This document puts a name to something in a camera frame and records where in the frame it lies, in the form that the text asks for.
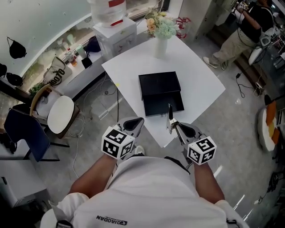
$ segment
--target round chair seat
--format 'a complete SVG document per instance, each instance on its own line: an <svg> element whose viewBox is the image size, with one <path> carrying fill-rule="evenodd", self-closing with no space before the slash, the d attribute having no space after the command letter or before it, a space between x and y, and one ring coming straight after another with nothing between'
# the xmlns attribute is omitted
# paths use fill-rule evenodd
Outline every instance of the round chair seat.
<svg viewBox="0 0 285 228"><path fill-rule="evenodd" d="M55 133L61 133L71 120L74 102L67 96L61 96L55 101L48 116L48 126Z"/></svg>

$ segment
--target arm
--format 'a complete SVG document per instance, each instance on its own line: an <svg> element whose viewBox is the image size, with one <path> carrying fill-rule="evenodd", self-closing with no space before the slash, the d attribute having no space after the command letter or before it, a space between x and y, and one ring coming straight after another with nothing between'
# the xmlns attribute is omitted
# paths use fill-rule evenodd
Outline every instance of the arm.
<svg viewBox="0 0 285 228"><path fill-rule="evenodd" d="M254 20L244 9L240 8L238 5L236 6L236 10L244 15L244 18L256 29L260 29L261 26L258 24L256 20Z"/></svg>
<svg viewBox="0 0 285 228"><path fill-rule="evenodd" d="M77 179L70 193L83 193L89 198L104 191L117 160L104 154L86 173Z"/></svg>
<svg viewBox="0 0 285 228"><path fill-rule="evenodd" d="M209 165L206 163L199 166L194 163L194 168L196 190L199 196L212 204L215 204L220 200L224 200L224 194Z"/></svg>

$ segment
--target gray floor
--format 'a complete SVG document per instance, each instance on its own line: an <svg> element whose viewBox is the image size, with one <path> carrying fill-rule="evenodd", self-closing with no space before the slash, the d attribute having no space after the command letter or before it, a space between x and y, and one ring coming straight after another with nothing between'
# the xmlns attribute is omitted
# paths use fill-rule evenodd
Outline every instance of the gray floor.
<svg viewBox="0 0 285 228"><path fill-rule="evenodd" d="M218 47L205 37L191 44L190 48L200 58L218 50ZM247 222L252 228L262 227L264 219L270 215L278 193L277 191L269 193L262 204L254 205L254 201L266 193L271 173L277 168L271 159L272 154L263 152L257 141L256 114L260 108L264 107L263 97L255 97L252 89L242 88L246 97L241 98L235 82L235 76L240 70L235 65L226 71L220 68L212 68L212 71L226 90L193 124L206 135L210 135L218 146L216 157L209 164L213 172L222 166L216 179L226 200L234 207L244 195L236 211L244 217L253 209ZM239 78L239 83L250 86L244 75ZM85 96L96 86L94 85L77 100L76 103L81 110L83 110ZM109 94L115 91L110 81L106 81L102 87L102 92L106 90ZM78 156L74 165L78 175L82 175L102 155L100 152L102 134L117 120L117 106L111 109L116 103L117 94L110 96L100 94L98 87L85 100L86 126L79 141ZM121 101L119 117L135 116L134 111L121 95L119 99ZM70 128L71 133L78 133L81 126L82 122L76 120ZM45 157L51 158L57 154L61 159L60 162L34 163L55 202L63 199L76 179L72 164L76 156L77 138L64 140L68 141L70 148L51 146ZM186 165L180 153L182 147L178 139L173 140L166 148L160 148L146 128L143 128L138 144L145 147L148 156L171 156ZM190 172L193 173L193 167L190 167Z"/></svg>

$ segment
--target white table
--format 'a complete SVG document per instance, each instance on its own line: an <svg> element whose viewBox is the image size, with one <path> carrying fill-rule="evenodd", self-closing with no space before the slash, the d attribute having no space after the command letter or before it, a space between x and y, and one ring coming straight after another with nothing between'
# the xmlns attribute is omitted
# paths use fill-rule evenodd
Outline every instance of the white table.
<svg viewBox="0 0 285 228"><path fill-rule="evenodd" d="M145 126L156 142L164 147L176 134L166 130L166 115L145 117L138 76L140 74L176 71L185 111L174 113L180 122L195 121L225 90L216 75L180 39L168 41L164 59L153 57L155 39L144 42L102 66L116 84L137 116L145 118Z"/></svg>

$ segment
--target vase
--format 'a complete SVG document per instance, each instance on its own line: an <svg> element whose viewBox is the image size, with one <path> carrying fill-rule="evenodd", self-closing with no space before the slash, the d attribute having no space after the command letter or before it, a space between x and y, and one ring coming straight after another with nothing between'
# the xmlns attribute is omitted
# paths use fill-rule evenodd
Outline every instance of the vase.
<svg viewBox="0 0 285 228"><path fill-rule="evenodd" d="M167 39L155 38L155 58L161 59L166 55Z"/></svg>

